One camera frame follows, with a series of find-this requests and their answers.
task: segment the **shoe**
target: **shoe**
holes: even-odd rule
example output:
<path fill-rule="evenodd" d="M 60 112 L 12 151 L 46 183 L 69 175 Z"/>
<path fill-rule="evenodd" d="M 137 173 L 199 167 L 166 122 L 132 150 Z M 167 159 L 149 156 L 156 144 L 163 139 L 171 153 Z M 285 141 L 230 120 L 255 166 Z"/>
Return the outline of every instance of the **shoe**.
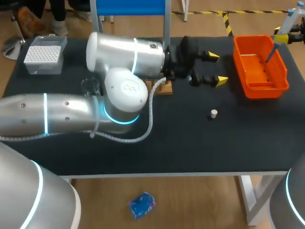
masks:
<path fill-rule="evenodd" d="M 53 20 L 52 31 L 60 36 L 65 36 L 68 34 L 68 29 L 66 26 L 66 21 Z"/>
<path fill-rule="evenodd" d="M 17 11 L 17 22 L 20 25 L 22 34 L 27 38 L 35 35 L 46 35 L 50 32 L 42 20 L 27 7 L 22 7 Z"/>
<path fill-rule="evenodd" d="M 83 11 L 74 11 L 75 15 L 80 19 L 83 19 L 87 22 L 92 22 L 91 12 L 83 12 Z"/>

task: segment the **black table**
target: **black table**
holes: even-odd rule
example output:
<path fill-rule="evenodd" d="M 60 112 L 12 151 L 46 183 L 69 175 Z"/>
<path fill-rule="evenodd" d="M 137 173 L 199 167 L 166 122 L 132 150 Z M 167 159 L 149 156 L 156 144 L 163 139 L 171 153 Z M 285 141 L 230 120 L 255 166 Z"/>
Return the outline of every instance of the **black table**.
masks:
<path fill-rule="evenodd" d="M 181 38 L 172 38 L 178 44 Z M 201 48 L 221 56 L 198 63 L 199 73 L 229 77 L 217 89 L 173 83 L 173 95 L 156 96 L 154 124 L 144 141 L 125 145 L 89 134 L 73 133 L 8 143 L 10 147 L 58 175 L 142 173 L 242 173 L 287 171 L 305 149 L 305 83 L 286 46 L 279 51 L 288 70 L 289 90 L 279 99 L 245 98 L 233 61 L 232 37 L 198 38 Z M 22 49 L 4 96 L 23 93 L 81 94 L 80 83 L 92 76 L 86 68 L 86 40 L 68 39 L 61 75 L 29 75 Z M 214 121 L 207 115 L 217 109 Z M 147 107 L 133 131 L 148 125 Z"/>

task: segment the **orange plastic bin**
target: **orange plastic bin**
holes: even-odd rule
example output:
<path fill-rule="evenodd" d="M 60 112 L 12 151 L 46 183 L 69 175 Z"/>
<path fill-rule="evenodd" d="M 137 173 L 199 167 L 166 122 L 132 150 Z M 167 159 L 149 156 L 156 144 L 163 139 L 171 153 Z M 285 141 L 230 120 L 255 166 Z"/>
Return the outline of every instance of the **orange plastic bin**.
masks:
<path fill-rule="evenodd" d="M 234 37 L 233 58 L 245 95 L 250 99 L 278 98 L 288 90 L 287 69 L 270 36 Z"/>

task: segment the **blue plastic bag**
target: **blue plastic bag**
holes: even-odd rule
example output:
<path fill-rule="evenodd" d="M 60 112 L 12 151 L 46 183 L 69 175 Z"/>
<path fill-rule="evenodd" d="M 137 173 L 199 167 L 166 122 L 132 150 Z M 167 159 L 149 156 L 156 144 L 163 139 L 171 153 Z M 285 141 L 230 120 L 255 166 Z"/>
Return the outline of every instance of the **blue plastic bag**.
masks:
<path fill-rule="evenodd" d="M 148 192 L 143 192 L 137 199 L 129 201 L 127 204 L 135 219 L 139 219 L 146 215 L 155 205 L 156 203 L 154 202 L 153 196 Z"/>

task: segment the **chair backrest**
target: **chair backrest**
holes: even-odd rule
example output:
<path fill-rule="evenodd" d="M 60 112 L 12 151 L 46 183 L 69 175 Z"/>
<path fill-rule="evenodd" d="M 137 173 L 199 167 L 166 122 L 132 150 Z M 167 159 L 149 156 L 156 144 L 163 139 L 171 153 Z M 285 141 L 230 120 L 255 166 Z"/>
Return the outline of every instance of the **chair backrest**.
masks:
<path fill-rule="evenodd" d="M 99 16 L 163 15 L 163 47 L 170 44 L 171 0 L 90 0 L 93 30 L 102 32 Z"/>

